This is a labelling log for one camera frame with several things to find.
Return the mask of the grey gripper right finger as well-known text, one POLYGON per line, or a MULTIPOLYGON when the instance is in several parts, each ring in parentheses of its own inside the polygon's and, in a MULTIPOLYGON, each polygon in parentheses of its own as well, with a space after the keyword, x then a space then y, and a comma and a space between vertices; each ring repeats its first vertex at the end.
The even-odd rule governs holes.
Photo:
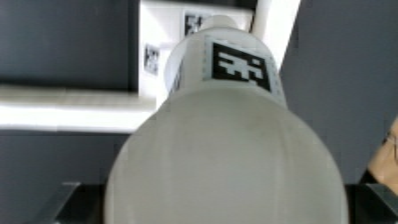
POLYGON ((351 224, 398 224, 398 196, 383 184, 347 186, 351 224))

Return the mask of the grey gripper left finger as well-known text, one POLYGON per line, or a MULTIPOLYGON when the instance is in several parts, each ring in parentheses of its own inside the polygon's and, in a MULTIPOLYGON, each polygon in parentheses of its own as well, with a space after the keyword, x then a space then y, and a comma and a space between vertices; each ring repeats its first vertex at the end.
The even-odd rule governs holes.
POLYGON ((65 182, 36 216, 36 224, 104 224, 106 186, 65 182))

